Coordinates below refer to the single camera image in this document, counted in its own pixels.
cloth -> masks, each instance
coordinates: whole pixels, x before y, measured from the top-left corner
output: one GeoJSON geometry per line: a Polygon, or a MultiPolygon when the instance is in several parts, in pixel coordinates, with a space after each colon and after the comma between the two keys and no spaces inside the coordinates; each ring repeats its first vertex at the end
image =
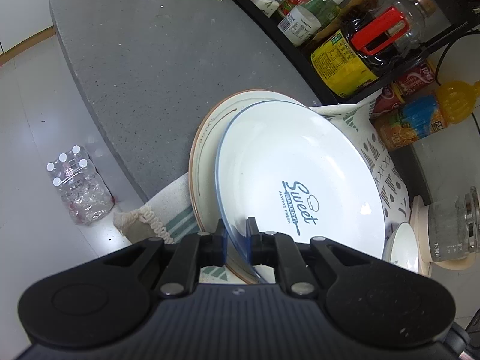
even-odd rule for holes
{"type": "MultiPolygon", "coordinates": [[[[369,122],[378,94],[357,104],[327,105],[312,109],[333,123],[352,142],[373,174],[385,217],[385,240],[402,222],[408,222],[410,208],[407,188],[396,171],[385,145],[369,122]]],[[[191,206],[188,173],[166,186],[145,205],[131,212],[116,212],[113,223],[134,243],[157,236],[165,243],[179,242],[200,228],[191,206]]],[[[200,282],[243,284],[226,267],[204,267],[200,282]]]]}
{"type": "MultiPolygon", "coordinates": [[[[145,205],[130,212],[116,212],[114,226],[131,242],[161,237],[165,243],[179,242],[200,231],[191,206],[188,173],[163,188],[145,205]]],[[[201,269],[199,282],[245,284],[225,266],[201,269]]]]}

countertop edge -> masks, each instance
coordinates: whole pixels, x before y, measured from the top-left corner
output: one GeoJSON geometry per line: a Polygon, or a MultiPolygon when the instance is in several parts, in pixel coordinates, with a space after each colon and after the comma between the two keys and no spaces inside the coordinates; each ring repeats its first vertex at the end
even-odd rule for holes
{"type": "Polygon", "coordinates": [[[143,190],[140,188],[140,186],[138,185],[138,183],[135,181],[135,179],[133,178],[133,176],[131,175],[131,173],[128,171],[125,163],[123,162],[123,159],[120,157],[120,155],[118,154],[117,150],[115,149],[115,147],[113,146],[113,144],[111,143],[109,137],[107,136],[107,133],[105,132],[104,128],[102,127],[100,121],[98,120],[97,118],[97,115],[95,114],[93,108],[92,108],[92,105],[90,104],[90,102],[88,101],[87,97],[86,97],[86,94],[85,92],[83,91],[83,88],[82,86],[80,85],[80,81],[78,80],[78,77],[77,75],[75,74],[75,71],[73,69],[73,66],[71,65],[71,62],[70,62],[70,59],[68,57],[68,53],[67,53],[67,50],[65,49],[65,45],[63,44],[63,41],[62,41],[62,37],[60,35],[60,31],[57,27],[57,23],[56,23],[56,20],[55,20],[55,16],[53,14],[53,11],[52,11],[52,6],[51,6],[51,0],[49,0],[49,9],[50,9],[50,16],[52,17],[52,21],[53,21],[53,26],[55,28],[55,32],[56,32],[56,35],[57,35],[57,39],[58,39],[58,42],[60,44],[60,48],[62,50],[62,53],[63,53],[63,57],[65,58],[65,61],[67,62],[67,66],[68,66],[68,69],[70,71],[70,74],[71,76],[73,77],[73,81],[75,82],[75,85],[78,89],[78,92],[80,93],[80,96],[82,97],[83,99],[83,103],[85,104],[85,106],[87,107],[87,110],[88,110],[88,113],[90,114],[90,117],[92,117],[92,120],[93,122],[95,123],[95,125],[97,126],[99,132],[100,132],[100,135],[102,136],[102,138],[104,139],[107,147],[110,149],[113,157],[117,160],[117,163],[118,165],[120,166],[120,169],[123,171],[123,173],[125,174],[126,178],[128,179],[128,181],[130,182],[131,186],[133,187],[133,189],[135,190],[135,192],[137,192],[138,196],[140,197],[140,199],[144,202],[144,203],[147,203],[148,202],[148,198],[147,198],[147,195],[145,194],[145,192],[143,192],[143,190]]]}

yellow label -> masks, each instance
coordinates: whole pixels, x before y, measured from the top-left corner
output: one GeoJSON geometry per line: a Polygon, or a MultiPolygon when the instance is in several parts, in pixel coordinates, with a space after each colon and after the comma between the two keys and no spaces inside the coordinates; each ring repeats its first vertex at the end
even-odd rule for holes
{"type": "Polygon", "coordinates": [[[341,97],[378,78],[353,51],[341,30],[311,54],[311,62],[325,84],[341,97]]]}

gray countertop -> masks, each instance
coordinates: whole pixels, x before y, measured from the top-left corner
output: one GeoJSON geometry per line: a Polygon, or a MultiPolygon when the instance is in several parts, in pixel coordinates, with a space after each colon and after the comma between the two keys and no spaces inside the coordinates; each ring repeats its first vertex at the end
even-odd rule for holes
{"type": "Polygon", "coordinates": [[[50,0],[50,9],[83,100],[144,201],[188,170],[200,122],[232,93],[262,88],[320,105],[231,0],[50,0]]]}

wooden baseboard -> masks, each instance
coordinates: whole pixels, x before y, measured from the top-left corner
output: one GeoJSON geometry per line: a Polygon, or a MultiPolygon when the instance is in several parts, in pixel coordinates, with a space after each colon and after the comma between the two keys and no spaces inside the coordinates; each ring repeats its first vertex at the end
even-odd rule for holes
{"type": "Polygon", "coordinates": [[[30,38],[25,39],[23,42],[18,43],[18,45],[0,55],[0,66],[10,61],[23,51],[35,46],[37,43],[40,43],[41,41],[44,41],[53,35],[55,35],[55,29],[53,27],[48,27],[45,28],[45,30],[36,33],[35,35],[32,35],[30,38]]]}

